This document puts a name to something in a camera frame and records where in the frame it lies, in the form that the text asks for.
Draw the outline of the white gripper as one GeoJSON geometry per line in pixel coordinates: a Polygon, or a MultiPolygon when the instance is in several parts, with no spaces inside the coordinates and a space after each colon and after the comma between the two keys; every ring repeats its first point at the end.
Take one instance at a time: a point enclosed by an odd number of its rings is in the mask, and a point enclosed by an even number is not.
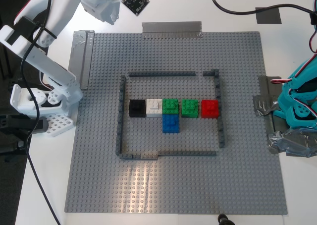
{"type": "Polygon", "coordinates": [[[86,12],[102,22],[114,25],[119,16],[118,0],[81,0],[86,12]]]}

